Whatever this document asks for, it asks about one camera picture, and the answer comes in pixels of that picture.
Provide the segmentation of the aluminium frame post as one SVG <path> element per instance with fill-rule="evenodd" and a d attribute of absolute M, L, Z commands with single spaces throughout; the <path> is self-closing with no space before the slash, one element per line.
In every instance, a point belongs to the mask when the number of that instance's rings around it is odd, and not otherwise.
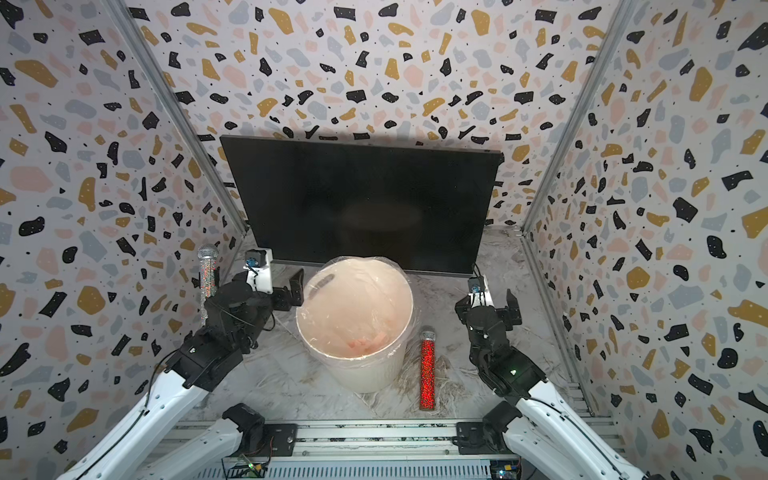
<path fill-rule="evenodd" d="M 542 177 L 539 189 L 522 224 L 521 235 L 523 237 L 526 237 L 535 226 L 536 217 L 546 203 L 547 191 L 555 182 L 556 174 L 562 167 L 571 144 L 579 131 L 581 122 L 592 105 L 598 87 L 604 78 L 614 51 L 620 42 L 620 37 L 625 31 L 637 4 L 638 1 L 635 0 L 621 0 L 617 4 L 616 10 L 605 32 L 605 38 L 597 51 L 592 68 L 586 77 L 582 90 L 577 97 L 575 106 L 565 125 L 563 134 L 554 150 L 552 161 Z"/>
<path fill-rule="evenodd" d="M 228 216 L 236 230 L 245 234 L 248 226 L 240 215 L 233 198 L 227 191 L 215 166 L 210 161 L 207 151 L 192 128 L 187 116 L 180 107 L 172 88 L 166 82 L 151 49 L 148 47 L 140 29 L 134 22 L 124 1 L 101 1 L 107 15 L 115 24 L 127 45 L 130 47 L 138 64 L 143 69 L 147 81 L 154 89 L 157 98 L 177 128 L 184 144 L 190 148 L 211 189 L 221 202 L 223 212 Z"/>

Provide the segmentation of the pink sticky note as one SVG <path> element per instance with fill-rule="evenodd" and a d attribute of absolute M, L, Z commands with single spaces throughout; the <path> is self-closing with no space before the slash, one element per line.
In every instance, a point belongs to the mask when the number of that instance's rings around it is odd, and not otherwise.
<path fill-rule="evenodd" d="M 373 338 L 362 337 L 352 339 L 346 343 L 348 347 L 347 356 L 355 358 L 371 355 L 386 347 L 390 342 L 389 336 L 384 333 L 379 333 Z"/>

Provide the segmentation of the red glitter tube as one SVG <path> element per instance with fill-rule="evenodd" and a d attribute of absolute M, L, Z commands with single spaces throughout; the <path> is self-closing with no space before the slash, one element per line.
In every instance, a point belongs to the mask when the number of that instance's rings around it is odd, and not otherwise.
<path fill-rule="evenodd" d="M 421 334 L 421 374 L 420 374 L 420 409 L 433 411 L 436 406 L 435 396 L 435 343 L 436 333 L 431 327 L 425 327 Z"/>

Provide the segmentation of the aluminium frame post left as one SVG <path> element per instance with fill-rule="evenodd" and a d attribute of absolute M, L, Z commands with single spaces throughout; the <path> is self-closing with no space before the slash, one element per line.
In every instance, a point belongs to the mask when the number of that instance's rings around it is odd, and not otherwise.
<path fill-rule="evenodd" d="M 248 226 L 240 215 L 233 198 L 227 191 L 215 166 L 210 161 L 207 151 L 192 128 L 187 116 L 180 107 L 172 88 L 166 82 L 151 49 L 148 47 L 140 29 L 134 22 L 124 1 L 101 1 L 107 15 L 115 24 L 127 45 L 130 47 L 138 64 L 143 69 L 147 81 L 154 89 L 157 98 L 177 128 L 184 144 L 190 148 L 211 189 L 221 202 L 223 212 L 228 216 L 236 230 L 245 234 Z"/>

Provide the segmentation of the cream bin with plastic liner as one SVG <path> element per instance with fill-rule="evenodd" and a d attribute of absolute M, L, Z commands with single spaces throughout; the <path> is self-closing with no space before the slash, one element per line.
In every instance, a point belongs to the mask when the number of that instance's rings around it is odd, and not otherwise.
<path fill-rule="evenodd" d="M 338 257 L 304 288 L 296 326 L 310 354 L 344 388 L 377 392 L 399 375 L 416 323 L 409 280 L 385 257 Z M 391 342 L 363 357 L 347 356 L 349 340 L 387 334 Z"/>

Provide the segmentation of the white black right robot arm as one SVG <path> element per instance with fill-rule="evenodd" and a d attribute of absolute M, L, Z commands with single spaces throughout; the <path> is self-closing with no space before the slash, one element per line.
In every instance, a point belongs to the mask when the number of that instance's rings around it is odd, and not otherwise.
<path fill-rule="evenodd" d="M 480 380 L 502 399 L 483 418 L 484 443 L 522 457 L 550 479 L 659 479 L 624 459 L 560 395 L 544 371 L 513 347 L 507 333 L 522 323 L 515 296 L 494 305 L 490 292 L 469 281 L 455 305 Z"/>

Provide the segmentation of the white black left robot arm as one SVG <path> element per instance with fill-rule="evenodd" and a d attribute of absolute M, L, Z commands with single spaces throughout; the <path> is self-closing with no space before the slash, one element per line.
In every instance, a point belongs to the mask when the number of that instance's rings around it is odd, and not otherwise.
<path fill-rule="evenodd" d="M 275 327 L 274 314 L 303 303 L 304 272 L 274 287 L 267 269 L 247 269 L 206 294 L 203 326 L 164 357 L 147 392 L 81 460 L 66 479 L 186 479 L 214 461 L 236 457 L 247 469 L 259 459 L 289 456 L 293 424 L 270 426 L 251 407 L 238 403 L 201 434 L 161 458 L 147 459 L 177 423 L 258 347 L 260 334 Z"/>

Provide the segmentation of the black computer monitor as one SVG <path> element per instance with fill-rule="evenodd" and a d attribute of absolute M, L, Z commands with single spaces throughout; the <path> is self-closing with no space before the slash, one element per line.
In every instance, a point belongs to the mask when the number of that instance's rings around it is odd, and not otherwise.
<path fill-rule="evenodd" d="M 276 261 L 385 257 L 408 272 L 467 276 L 504 156 L 224 135 L 255 242 Z"/>

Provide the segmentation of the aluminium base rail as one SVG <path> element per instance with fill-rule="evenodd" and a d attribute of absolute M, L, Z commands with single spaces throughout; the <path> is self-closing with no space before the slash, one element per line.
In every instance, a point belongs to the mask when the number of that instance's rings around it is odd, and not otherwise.
<path fill-rule="evenodd" d="M 483 443 L 480 422 L 448 420 L 292 420 L 267 424 L 270 454 L 254 461 L 389 461 L 512 459 L 508 449 Z"/>

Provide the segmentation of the aluminium frame post right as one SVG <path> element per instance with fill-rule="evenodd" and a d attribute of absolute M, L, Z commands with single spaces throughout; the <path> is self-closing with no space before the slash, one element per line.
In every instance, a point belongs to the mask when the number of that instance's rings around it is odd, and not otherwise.
<path fill-rule="evenodd" d="M 617 4 L 616 10 L 605 32 L 605 38 L 597 51 L 592 68 L 586 77 L 582 90 L 577 97 L 575 106 L 565 125 L 563 134 L 554 150 L 552 161 L 542 177 L 539 189 L 522 224 L 521 235 L 523 237 L 526 237 L 535 226 L 536 217 L 546 203 L 547 191 L 555 182 L 556 174 L 562 167 L 571 144 L 579 131 L 581 122 L 592 105 L 598 87 L 604 78 L 614 51 L 620 42 L 620 37 L 625 31 L 637 4 L 638 1 L 635 0 L 621 0 Z"/>

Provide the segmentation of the colourful sprinkles tube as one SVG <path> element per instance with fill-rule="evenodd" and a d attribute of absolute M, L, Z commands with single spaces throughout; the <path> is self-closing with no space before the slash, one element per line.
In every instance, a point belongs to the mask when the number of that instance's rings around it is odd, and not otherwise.
<path fill-rule="evenodd" d="M 213 296 L 218 288 L 219 251 L 215 245 L 205 244 L 197 253 L 199 260 L 199 288 L 201 304 Z"/>

